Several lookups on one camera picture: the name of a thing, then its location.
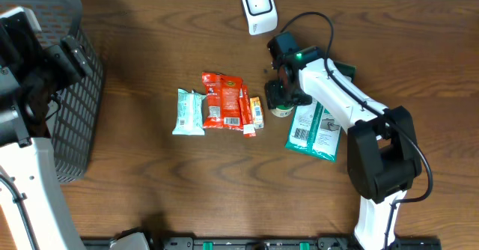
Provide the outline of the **red stick sachet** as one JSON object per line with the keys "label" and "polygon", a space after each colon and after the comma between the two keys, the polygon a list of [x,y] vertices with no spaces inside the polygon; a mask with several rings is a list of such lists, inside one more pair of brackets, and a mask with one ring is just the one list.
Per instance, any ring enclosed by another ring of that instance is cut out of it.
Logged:
{"label": "red stick sachet", "polygon": [[242,85],[239,94],[239,106],[242,115],[243,135],[246,138],[256,136],[254,121],[251,115],[251,106],[249,104],[248,89],[245,84]]}

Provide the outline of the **orange snack packet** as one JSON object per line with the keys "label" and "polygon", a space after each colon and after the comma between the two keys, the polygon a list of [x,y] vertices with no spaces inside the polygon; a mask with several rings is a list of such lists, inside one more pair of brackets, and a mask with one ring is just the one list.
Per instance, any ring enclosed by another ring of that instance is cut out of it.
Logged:
{"label": "orange snack packet", "polygon": [[252,97],[250,99],[252,119],[255,129],[263,129],[264,119],[263,119],[263,109],[259,97]]}

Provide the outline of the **red snack packet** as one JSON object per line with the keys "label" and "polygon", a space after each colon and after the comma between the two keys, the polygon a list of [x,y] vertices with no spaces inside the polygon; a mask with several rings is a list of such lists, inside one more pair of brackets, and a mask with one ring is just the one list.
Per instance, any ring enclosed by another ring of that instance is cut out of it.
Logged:
{"label": "red snack packet", "polygon": [[207,93],[208,116],[204,129],[232,129],[242,131],[240,89],[242,79],[219,73],[202,73]]}

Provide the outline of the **green white packet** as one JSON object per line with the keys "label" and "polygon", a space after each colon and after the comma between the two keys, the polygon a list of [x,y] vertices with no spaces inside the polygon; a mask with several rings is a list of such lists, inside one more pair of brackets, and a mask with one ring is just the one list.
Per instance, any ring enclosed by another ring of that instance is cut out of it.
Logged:
{"label": "green white packet", "polygon": [[317,100],[308,106],[297,106],[285,148],[335,162],[342,128]]}

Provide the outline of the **teal white snack packet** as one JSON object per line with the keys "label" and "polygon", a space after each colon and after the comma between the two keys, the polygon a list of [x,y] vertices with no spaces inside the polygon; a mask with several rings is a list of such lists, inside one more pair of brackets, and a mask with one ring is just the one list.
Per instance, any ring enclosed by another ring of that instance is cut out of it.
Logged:
{"label": "teal white snack packet", "polygon": [[202,104],[205,95],[178,89],[177,121],[173,135],[205,135]]}

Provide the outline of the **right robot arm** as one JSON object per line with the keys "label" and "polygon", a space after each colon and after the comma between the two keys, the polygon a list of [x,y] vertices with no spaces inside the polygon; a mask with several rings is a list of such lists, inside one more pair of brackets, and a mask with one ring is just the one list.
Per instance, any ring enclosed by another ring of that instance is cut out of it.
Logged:
{"label": "right robot arm", "polygon": [[265,87],[268,106],[316,100],[338,121],[347,134],[347,172],[361,196],[354,237],[363,249],[388,249],[399,206],[426,198],[406,197],[413,180],[430,171],[411,114],[364,94],[315,46],[270,43],[268,50],[278,72]]}

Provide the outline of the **green lid seasoning jar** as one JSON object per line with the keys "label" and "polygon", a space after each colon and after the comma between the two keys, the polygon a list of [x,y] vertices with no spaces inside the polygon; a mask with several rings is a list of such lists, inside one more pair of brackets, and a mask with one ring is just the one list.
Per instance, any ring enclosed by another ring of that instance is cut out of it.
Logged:
{"label": "green lid seasoning jar", "polygon": [[271,109],[270,111],[274,116],[278,118],[285,118],[292,113],[293,109],[294,109],[293,106],[290,106],[290,107],[277,106],[276,108]]}

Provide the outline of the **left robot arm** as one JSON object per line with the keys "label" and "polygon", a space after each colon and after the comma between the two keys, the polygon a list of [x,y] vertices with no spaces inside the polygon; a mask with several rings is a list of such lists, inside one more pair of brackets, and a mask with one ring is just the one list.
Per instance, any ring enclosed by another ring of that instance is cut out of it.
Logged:
{"label": "left robot arm", "polygon": [[1,211],[18,249],[84,249],[55,171],[47,126],[55,92],[93,73],[68,34],[44,48],[34,12],[1,14]]}

